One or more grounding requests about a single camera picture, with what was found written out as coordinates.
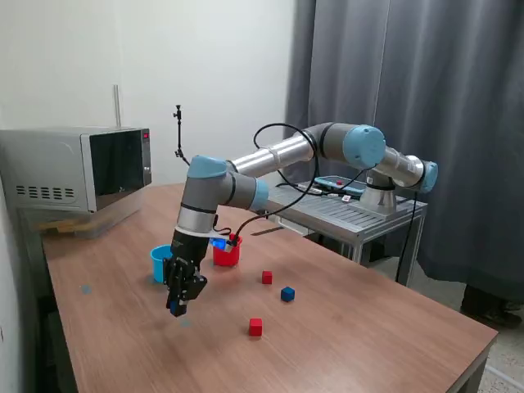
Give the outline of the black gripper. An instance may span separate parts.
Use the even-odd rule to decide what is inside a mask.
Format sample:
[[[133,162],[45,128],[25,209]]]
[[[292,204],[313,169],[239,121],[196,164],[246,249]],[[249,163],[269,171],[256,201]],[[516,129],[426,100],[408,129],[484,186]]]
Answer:
[[[198,269],[206,257],[209,240],[208,237],[195,237],[174,230],[170,246],[172,256],[163,260],[164,284],[168,287],[166,308],[174,317],[186,314],[188,303],[195,300],[207,284],[207,278]],[[178,259],[191,263],[196,268],[192,273],[186,274],[182,281]]]

